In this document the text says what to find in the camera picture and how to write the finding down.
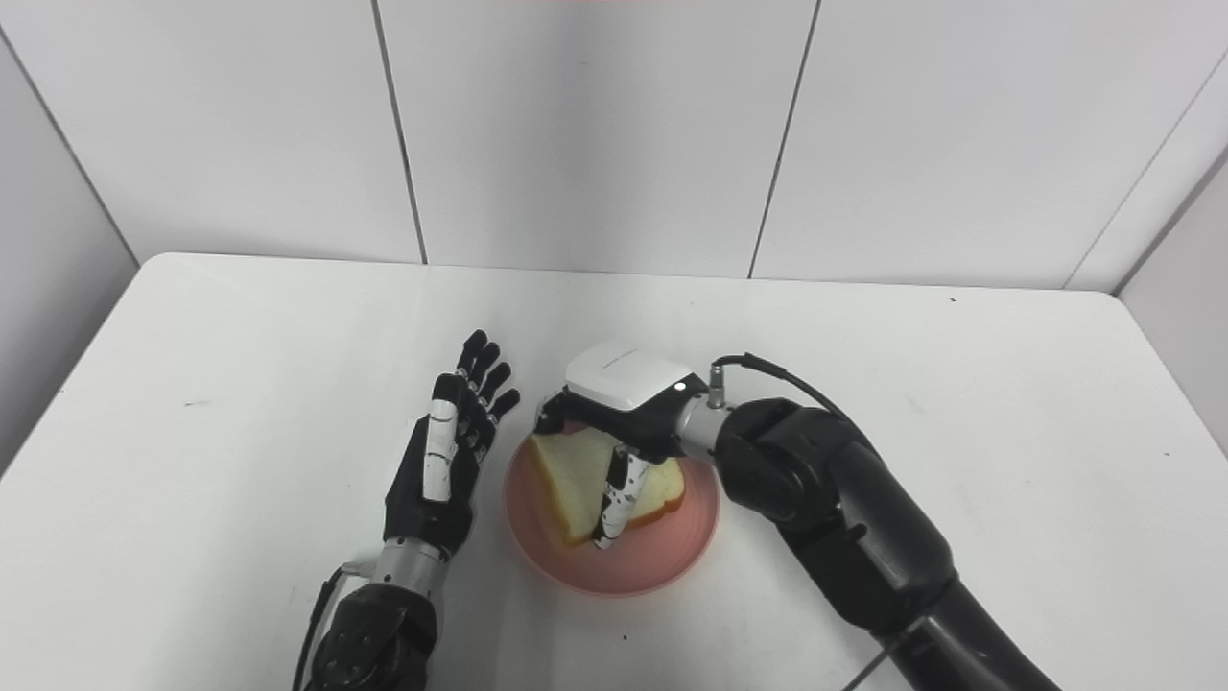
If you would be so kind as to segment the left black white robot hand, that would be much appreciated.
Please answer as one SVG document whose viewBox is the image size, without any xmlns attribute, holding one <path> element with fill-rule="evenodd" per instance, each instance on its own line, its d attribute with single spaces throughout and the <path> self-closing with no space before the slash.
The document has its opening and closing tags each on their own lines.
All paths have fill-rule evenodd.
<svg viewBox="0 0 1228 691">
<path fill-rule="evenodd" d="M 476 329 L 456 367 L 436 377 L 427 412 L 413 425 L 386 493 L 383 542 L 416 539 L 446 558 L 469 538 L 473 495 L 505 416 L 521 403 L 497 342 Z"/>
</svg>

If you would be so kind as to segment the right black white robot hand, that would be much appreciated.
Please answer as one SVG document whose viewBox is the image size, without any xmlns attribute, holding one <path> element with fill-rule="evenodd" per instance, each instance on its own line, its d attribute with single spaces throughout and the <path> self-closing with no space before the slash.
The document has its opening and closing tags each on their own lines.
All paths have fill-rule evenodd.
<svg viewBox="0 0 1228 691">
<path fill-rule="evenodd" d="M 686 366 L 630 342 L 600 342 L 571 360 L 564 385 L 535 412 L 539 439 L 582 432 L 610 439 L 600 497 L 582 506 L 597 514 L 582 524 L 605 550 L 631 525 L 650 488 L 650 473 L 672 458 L 710 459 L 725 416 L 722 369 L 702 380 Z"/>
</svg>

